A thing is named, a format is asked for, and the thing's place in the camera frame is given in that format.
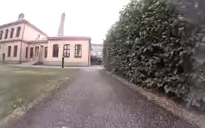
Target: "wall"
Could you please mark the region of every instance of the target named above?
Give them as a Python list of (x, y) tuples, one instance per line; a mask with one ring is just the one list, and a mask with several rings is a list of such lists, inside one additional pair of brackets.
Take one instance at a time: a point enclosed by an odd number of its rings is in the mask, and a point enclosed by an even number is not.
[[(17, 56), (13, 56), (14, 52), (14, 46), (17, 45)], [(11, 46), (11, 55), (8, 57), (8, 46)], [(21, 47), (21, 41), (14, 41), (9, 43), (1, 43), (0, 44), (0, 61), (2, 61), (2, 54), (5, 53), (5, 61), (6, 62), (16, 62), (18, 63), (20, 61), (20, 47)]]
[(38, 34), (40, 35), (39, 39), (46, 38), (46, 35), (40, 33), (30, 25), (25, 24), (24, 40), (37, 40)]
[[(31, 44), (28, 44), (28, 45), (25, 45), (25, 46), (23, 46), (23, 49), (24, 49), (24, 51), (25, 51), (25, 54), (24, 54), (24, 59), (25, 60), (27, 60), (27, 61), (37, 61), (37, 60), (39, 60), (39, 57), (36, 57), (35, 56), (35, 47), (36, 46), (39, 46), (39, 56), (41, 55), (41, 58), (40, 58), (40, 60), (41, 61), (46, 61), (47, 60), (47, 58), (44, 58), (44, 48), (45, 47), (47, 47), (47, 42), (45, 42), (45, 43), (31, 43)], [(28, 47), (28, 57), (26, 58), (26, 47)], [(34, 51), (34, 53), (33, 53), (33, 58), (30, 58), (30, 48), (32, 48), (33, 47), (33, 51)]]
[[(16, 37), (16, 32), (17, 32), (18, 27), (21, 27), (21, 30), (20, 30), (19, 37)], [(10, 38), (11, 28), (14, 28), (13, 38)], [(6, 29), (9, 30), (7, 39), (5, 39)], [(21, 40), (22, 35), (23, 35), (23, 31), (24, 31), (24, 23), (19, 23), (19, 24), (16, 24), (16, 25), (10, 25), (10, 26), (4, 27), (4, 28), (0, 28), (0, 32), (1, 31), (3, 31), (3, 35), (2, 35), (2, 40), (0, 40), (0, 42)]]
[[(59, 45), (59, 56), (57, 58), (52, 57), (53, 53), (53, 45), (58, 44)], [(89, 41), (83, 40), (83, 41), (72, 41), (72, 40), (49, 40), (48, 41), (48, 57), (46, 64), (49, 65), (61, 65), (62, 64), (62, 49), (64, 44), (70, 44), (70, 57), (65, 58), (65, 65), (81, 65), (81, 66), (88, 66), (90, 55), (89, 55)], [(75, 45), (81, 44), (82, 45), (82, 57), (81, 58), (75, 58), (74, 57), (74, 51), (75, 51)]]
[(28, 58), (26, 58), (26, 47), (29, 47), (29, 44), (26, 42), (21, 42), (21, 61), (23, 62), (28, 61)]

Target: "curb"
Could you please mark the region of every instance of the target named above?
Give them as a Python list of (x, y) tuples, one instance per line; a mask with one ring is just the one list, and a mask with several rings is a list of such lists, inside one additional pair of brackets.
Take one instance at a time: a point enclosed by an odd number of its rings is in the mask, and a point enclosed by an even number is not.
[(153, 101), (155, 104), (163, 107), (164, 109), (173, 113), (174, 115), (181, 117), (192, 124), (197, 125), (199, 128), (205, 128), (205, 116), (189, 112), (188, 110), (180, 107), (178, 104), (169, 100), (168, 98), (156, 95), (156, 94), (151, 93), (149, 91), (146, 91), (145, 89), (143, 89), (143, 88), (141, 88), (133, 83), (130, 83), (129, 81), (127, 81), (127, 80), (125, 80), (125, 79), (123, 79), (115, 74), (112, 74), (111, 72), (107, 71), (106, 69), (105, 69), (105, 72), (107, 74), (109, 74), (110, 76), (112, 76), (113, 78), (121, 81), (122, 83), (124, 83), (125, 85), (130, 87), (131, 89), (135, 90), (136, 92), (144, 95), (149, 101)]

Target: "roof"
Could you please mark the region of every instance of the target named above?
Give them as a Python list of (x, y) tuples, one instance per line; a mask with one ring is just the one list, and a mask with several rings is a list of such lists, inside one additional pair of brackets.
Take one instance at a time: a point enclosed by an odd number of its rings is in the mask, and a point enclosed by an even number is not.
[(6, 23), (6, 24), (3, 24), (3, 25), (0, 25), (0, 28), (4, 28), (4, 27), (7, 27), (7, 26), (10, 26), (10, 25), (16, 25), (16, 24), (20, 24), (20, 23), (26, 23), (28, 25), (30, 25), (32, 28), (36, 29), (37, 31), (41, 32), (42, 34), (44, 34), (45, 36), (47, 36), (46, 33), (44, 33), (42, 30), (40, 30), (39, 28), (37, 28), (35, 25), (31, 24), (29, 21), (23, 19), (23, 20), (17, 20), (17, 21), (14, 21), (14, 22), (10, 22), (10, 23)]
[(30, 40), (27, 43), (47, 43), (48, 40)]
[(99, 46), (99, 47), (103, 47), (103, 44), (92, 44), (92, 46)]
[(48, 37), (48, 40), (75, 40), (75, 41), (89, 40), (91, 41), (91, 38), (87, 36), (57, 36), (57, 37)]

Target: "facade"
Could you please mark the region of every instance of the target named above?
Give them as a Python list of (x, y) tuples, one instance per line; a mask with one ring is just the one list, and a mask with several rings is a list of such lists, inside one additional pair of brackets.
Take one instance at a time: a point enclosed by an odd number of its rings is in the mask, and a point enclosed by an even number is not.
[(0, 63), (90, 65), (89, 37), (48, 37), (29, 21), (19, 19), (0, 26)]

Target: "chimney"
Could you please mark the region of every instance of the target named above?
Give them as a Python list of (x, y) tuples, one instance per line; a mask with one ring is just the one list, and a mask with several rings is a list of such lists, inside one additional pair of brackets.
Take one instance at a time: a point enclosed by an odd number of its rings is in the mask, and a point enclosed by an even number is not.
[(64, 36), (64, 22), (65, 22), (65, 13), (62, 13), (60, 25), (58, 28), (58, 36)]
[(23, 13), (20, 13), (19, 14), (19, 17), (18, 17), (18, 20), (23, 20), (24, 19), (24, 14)]

